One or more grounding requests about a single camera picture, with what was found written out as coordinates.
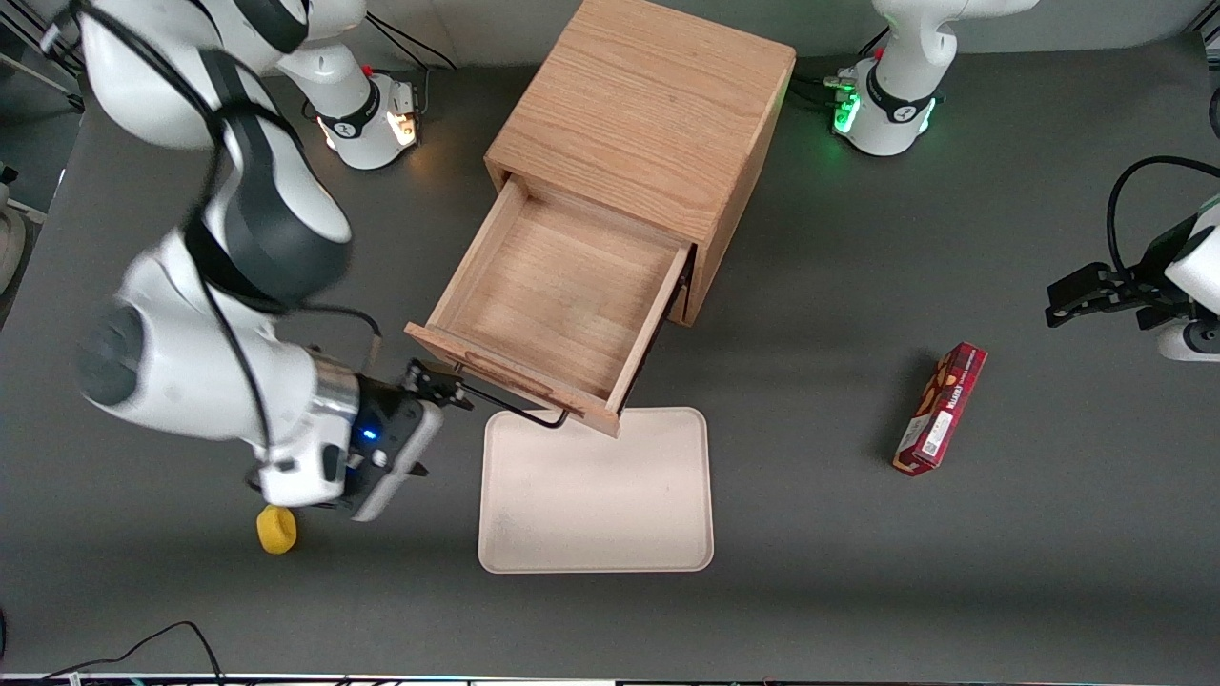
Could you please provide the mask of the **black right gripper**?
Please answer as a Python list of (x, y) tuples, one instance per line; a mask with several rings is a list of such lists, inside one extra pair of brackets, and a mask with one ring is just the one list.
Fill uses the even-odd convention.
[[(409, 391), (418, 392), (418, 399), (436, 406), (475, 409), (462, 383), (460, 374), (444, 363), (411, 360), (407, 364)], [(425, 408), (405, 388), (379, 378), (357, 378), (357, 414), (350, 431), (350, 454), (364, 457), (377, 468), (394, 468), (423, 417)]]

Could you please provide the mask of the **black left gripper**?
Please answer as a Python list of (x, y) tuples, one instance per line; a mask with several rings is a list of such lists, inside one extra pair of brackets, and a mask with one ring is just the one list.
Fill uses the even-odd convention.
[(1124, 312), (1138, 309), (1137, 315), (1194, 315), (1190, 295), (1165, 276), (1168, 265), (1186, 247), (1194, 221), (1182, 221), (1150, 242), (1142, 259), (1128, 269), (1133, 286), (1142, 295), (1132, 299), (1128, 284), (1108, 265), (1085, 265), (1047, 287), (1047, 326), (1050, 330), (1094, 312)]

